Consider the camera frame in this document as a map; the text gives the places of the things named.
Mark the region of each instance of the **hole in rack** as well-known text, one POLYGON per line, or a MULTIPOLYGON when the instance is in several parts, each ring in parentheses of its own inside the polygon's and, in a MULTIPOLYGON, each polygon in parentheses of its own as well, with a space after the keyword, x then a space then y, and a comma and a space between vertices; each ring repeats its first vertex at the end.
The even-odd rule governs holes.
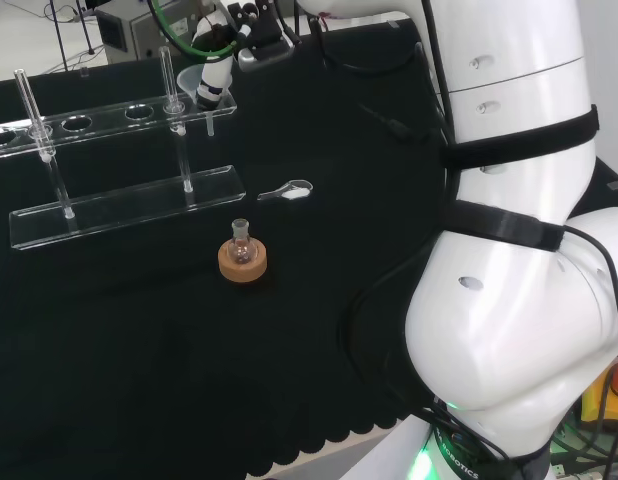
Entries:
POLYGON ((474 277, 460 277, 458 281, 460 282, 460 285, 468 288, 469 290, 473 290, 474 292, 480 291, 484 288, 482 282, 474 277))
POLYGON ((91 119, 85 115, 69 117, 60 125, 67 132, 82 132, 91 126, 91 119))
POLYGON ((0 130, 0 147, 7 145, 16 138, 16 132, 13 130, 0 130))
POLYGON ((125 111, 125 117, 129 120, 144 120, 153 115, 153 108, 149 105, 133 105, 125 111))

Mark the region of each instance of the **table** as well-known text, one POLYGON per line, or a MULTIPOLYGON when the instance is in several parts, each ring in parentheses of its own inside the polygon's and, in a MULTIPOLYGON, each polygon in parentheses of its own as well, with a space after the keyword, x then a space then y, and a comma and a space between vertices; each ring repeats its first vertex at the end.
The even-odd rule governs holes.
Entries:
MULTIPOLYGON (((415 35, 375 25, 334 32, 328 46, 390 64, 415 35)), ((159 95, 159 69, 31 83, 49 115, 159 95)), ((236 72, 236 114, 213 139, 204 124, 188 136, 192 171, 235 165, 245 200, 42 249, 9 248, 8 213, 53 201, 43 166, 30 154, 0 160, 0 480, 242 479, 403 418, 405 406, 348 369, 335 328, 354 293, 435 222, 444 175, 419 138, 434 125, 424 78, 416 65, 379 79, 327 72, 310 41, 286 63, 236 72), (418 140, 397 143, 359 103, 418 140), (296 178, 314 184, 306 201, 256 203, 296 178), (267 275, 247 287, 216 266, 238 217, 269 254, 267 275)), ((0 83, 0 122, 24 116, 15 84, 0 83)), ((70 195, 87 195, 177 175, 170 142, 167 131, 114 137, 62 148, 58 162, 70 195)), ((616 178, 600 164, 577 213, 618 205, 606 186, 616 178)), ((421 269, 361 315, 371 364, 399 337, 421 269)), ((429 401, 408 368, 396 378, 413 383, 411 405, 429 401)))

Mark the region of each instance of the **robotic arm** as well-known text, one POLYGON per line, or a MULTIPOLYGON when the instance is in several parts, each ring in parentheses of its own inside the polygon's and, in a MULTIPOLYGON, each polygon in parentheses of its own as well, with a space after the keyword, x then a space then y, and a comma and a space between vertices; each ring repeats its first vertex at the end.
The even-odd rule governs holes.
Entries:
MULTIPOLYGON (((447 97, 458 144, 549 127, 591 110, 576 0, 299 3, 311 14, 340 18, 406 13, 447 97), (429 35, 433 19, 438 28, 429 35)), ((273 4, 260 5, 261 12, 267 5, 273 4)), ((618 208, 568 220, 595 161, 591 140, 463 170, 453 193, 468 204, 576 227, 607 248, 618 270, 618 208)), ((566 234, 558 251, 546 251, 445 231, 413 295, 407 347, 452 421, 497 456, 518 459, 526 480, 553 478, 552 433, 618 355, 614 302, 608 263, 581 238, 566 234)), ((428 450, 438 477, 489 478, 454 456, 454 442, 462 443, 432 433, 428 450)))

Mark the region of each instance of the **clear acrylic rack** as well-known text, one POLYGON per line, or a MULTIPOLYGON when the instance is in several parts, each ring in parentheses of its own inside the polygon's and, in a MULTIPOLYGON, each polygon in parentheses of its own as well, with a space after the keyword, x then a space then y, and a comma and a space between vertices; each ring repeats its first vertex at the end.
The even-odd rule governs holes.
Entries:
POLYGON ((58 201, 10 213, 12 248, 40 247, 244 198, 231 165, 192 174, 186 144, 187 123, 205 120, 213 136, 214 119, 236 110, 233 97, 227 90, 216 110, 199 109, 188 94, 177 92, 167 47, 160 49, 160 59, 165 96, 49 117, 40 115, 24 70, 14 72, 29 119, 0 125, 0 158, 38 152, 58 201), (70 198, 57 147, 161 127, 172 132, 179 177, 70 198))

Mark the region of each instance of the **cable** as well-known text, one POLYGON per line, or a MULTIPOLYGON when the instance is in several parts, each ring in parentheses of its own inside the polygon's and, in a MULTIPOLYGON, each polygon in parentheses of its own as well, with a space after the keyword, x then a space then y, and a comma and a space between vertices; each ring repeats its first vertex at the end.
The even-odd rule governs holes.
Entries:
MULTIPOLYGON (((97 50, 98 48, 100 48, 100 47, 102 47, 102 46, 104 46, 104 45, 100 44, 100 45, 98 45, 97 47, 94 47, 94 50, 97 50)), ((74 58, 78 58, 78 57, 80 57, 81 55, 83 55, 83 54, 85 54, 85 53, 89 53, 89 51, 88 51, 88 50, 84 50, 84 51, 82 51, 82 52, 76 53, 75 55, 73 55, 73 56, 69 57, 69 58, 67 59, 67 61, 69 61, 69 60, 73 60, 74 58)), ((44 75, 44 74, 46 74, 46 73, 53 73, 55 70, 57 70, 57 69, 58 69, 58 67, 62 67, 62 63, 59 63, 59 64, 57 64, 57 65, 54 65, 53 67, 51 67, 51 68, 49 68, 49 69, 45 70, 44 72, 42 72, 42 75, 44 75)))
MULTIPOLYGON (((616 271, 616 265, 613 262, 613 258, 609 251, 605 248, 605 246, 600 243, 598 240, 593 238, 591 235, 586 234, 580 230, 577 230, 573 227, 565 226, 565 232, 575 235, 577 237, 582 238, 583 240, 589 242, 591 245, 596 247, 598 251, 605 258, 605 262, 607 262, 607 267, 609 268, 609 275, 611 277, 611 285, 613 286, 613 293, 616 300, 616 309, 618 311, 618 272, 616 271)), ((616 438, 614 439, 613 445, 611 447, 611 452, 609 458, 607 459, 607 465, 605 467, 605 473, 603 475, 603 480, 609 480, 609 475, 611 475, 611 469, 613 464, 615 463, 615 458, 618 453, 618 433, 616 434, 616 438)))
POLYGON ((608 451, 596 445, 596 440, 598 440, 598 436, 602 432, 602 426, 605 420, 605 411, 607 409, 607 397, 609 394, 609 388, 611 386, 611 382, 613 381, 613 375, 616 370, 618 370, 618 365, 614 365, 613 367, 611 367, 607 372, 607 375, 605 376, 605 382, 602 387, 602 396, 600 397, 600 410, 598 411, 598 418, 596 419, 596 428, 591 438, 585 437, 578 431, 577 428, 565 422, 565 426, 569 428, 573 432, 573 434, 578 437, 580 441, 585 443, 585 445, 579 450, 570 451, 570 453, 572 453, 573 455, 578 456, 582 453, 587 453, 591 449, 596 450, 597 452, 603 454, 605 457, 608 457, 610 455, 608 451))
POLYGON ((433 64, 436 68, 438 76, 438 85, 440 86, 440 96, 442 97, 442 106, 445 109, 445 118, 451 132, 454 132, 453 112, 451 109, 451 98, 449 96, 449 88, 447 87, 447 77, 442 64, 442 55, 440 53, 440 44, 438 43, 438 32, 436 30, 436 21, 434 20, 433 9, 431 8, 430 0, 422 0, 422 8, 427 21, 427 29, 429 30, 429 42, 431 43, 431 52, 433 54, 433 64))
MULTIPOLYGON (((42 15, 38 15, 36 12, 32 12, 31 10, 27 10, 26 8, 21 7, 20 5, 16 5, 15 3, 11 3, 8 2, 7 0, 2 0, 3 3, 6 3, 7 5, 17 8, 18 10, 22 10, 23 12, 27 12, 31 15, 34 15, 38 18, 46 18, 47 20, 49 20, 50 22, 53 22, 53 18, 51 18, 49 16, 49 14, 47 13, 47 8, 49 8, 51 6, 51 3, 48 3, 45 5, 45 7, 42 10, 42 15)), ((71 10, 73 11, 74 15, 78 15, 78 12, 76 11, 75 8, 73 8, 71 5, 63 5, 62 7, 60 7, 58 10, 56 10, 56 12, 60 12, 63 8, 71 8, 71 10)), ((74 23, 73 20, 67 20, 67 21, 58 21, 58 23, 74 23)))
POLYGON ((276 15, 278 15, 278 20, 280 20, 280 24, 282 25, 282 30, 285 32, 285 35, 289 37, 289 40, 291 40, 291 43, 293 43, 294 45, 300 44, 301 43, 300 37, 298 37, 298 35, 294 33, 291 27, 287 25, 287 22, 285 22, 285 18, 282 16, 282 11, 280 10, 279 1, 273 0, 273 6, 276 10, 276 15))
MULTIPOLYGON (((49 17, 49 14, 47 13, 47 8, 49 8, 50 6, 51 6, 51 3, 48 3, 47 5, 45 5, 45 8, 43 9, 43 15, 45 16, 47 20, 49 20, 50 22, 53 22, 54 19, 49 17)), ((76 11, 76 9, 73 8, 71 5, 63 5, 58 10, 56 10, 56 13, 60 13, 63 8, 70 8, 73 11, 74 16, 78 15, 78 12, 76 11)), ((73 20, 57 20, 57 23, 76 23, 76 22, 74 22, 73 20)))
POLYGON ((3 3, 6 3, 7 5, 17 8, 18 10, 22 10, 23 12, 30 13, 31 15, 35 15, 38 18, 45 18, 44 16, 38 15, 37 13, 32 12, 31 10, 27 10, 26 8, 22 8, 20 5, 16 5, 15 3, 8 2, 7 0, 2 0, 2 1, 3 3))
POLYGON ((89 53, 89 52, 87 52, 87 53, 83 53, 83 54, 82 54, 82 55, 80 55, 80 57, 78 58, 78 62, 74 63, 74 64, 71 66, 71 70, 74 70, 74 69, 75 69, 78 65, 84 65, 84 64, 87 64, 87 63, 91 62, 92 60, 95 60, 95 58, 96 58, 98 55, 100 55, 102 52, 104 52, 104 50, 105 50, 105 47, 100 47, 100 50, 98 50, 98 53, 96 53, 95 55, 91 54, 91 55, 93 55, 93 57, 91 57, 89 60, 85 60, 84 62, 82 61, 82 57, 83 57, 84 55, 86 55, 87 53, 89 53))
POLYGON ((345 71, 348 71, 349 73, 355 75, 365 77, 381 77, 384 75, 395 73, 399 70, 402 70, 403 68, 408 67, 416 57, 415 52, 412 51, 403 60, 399 61, 395 65, 384 68, 367 68, 351 65, 339 60, 327 51, 324 44, 324 35, 322 33, 322 27, 320 26, 319 17, 316 17, 314 15, 307 15, 307 22, 309 23, 309 30, 316 39, 316 43, 318 44, 318 48, 320 49, 322 58, 328 61, 331 65, 342 68, 345 71))
POLYGON ((298 0, 293 1, 293 24, 296 35, 300 37, 300 5, 298 5, 298 0))
POLYGON ((167 38, 167 40, 169 40, 169 42, 171 42, 174 47, 176 47, 176 49, 180 53, 182 53, 189 59, 198 62, 204 60, 205 63, 217 63, 222 62, 226 58, 233 55, 234 49, 238 45, 236 41, 231 42, 228 46, 216 52, 203 52, 187 45, 173 32, 173 30, 169 26, 169 23, 167 22, 167 19, 162 12, 162 8, 158 4, 158 0, 148 0, 147 5, 149 5, 149 11, 151 12, 151 16, 158 24, 158 27, 162 31, 163 35, 167 38))

